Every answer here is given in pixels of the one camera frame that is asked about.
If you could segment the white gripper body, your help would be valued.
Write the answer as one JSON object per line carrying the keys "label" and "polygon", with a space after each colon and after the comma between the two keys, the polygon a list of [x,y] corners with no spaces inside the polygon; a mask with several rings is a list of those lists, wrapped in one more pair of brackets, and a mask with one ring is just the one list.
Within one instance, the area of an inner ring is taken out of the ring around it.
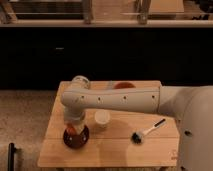
{"label": "white gripper body", "polygon": [[85,114],[81,114],[79,116],[72,116],[71,114],[66,114],[65,115],[66,128],[67,125],[70,124],[75,128],[76,133],[81,133],[85,126],[84,119]]}

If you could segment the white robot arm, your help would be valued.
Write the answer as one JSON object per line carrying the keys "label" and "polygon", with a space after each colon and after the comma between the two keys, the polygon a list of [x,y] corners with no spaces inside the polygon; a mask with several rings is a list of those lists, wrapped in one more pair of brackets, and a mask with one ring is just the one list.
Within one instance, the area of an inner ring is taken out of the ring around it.
{"label": "white robot arm", "polygon": [[213,171],[213,86],[95,90],[76,76],[63,91],[65,119],[79,123],[87,109],[158,114],[179,121],[177,171]]}

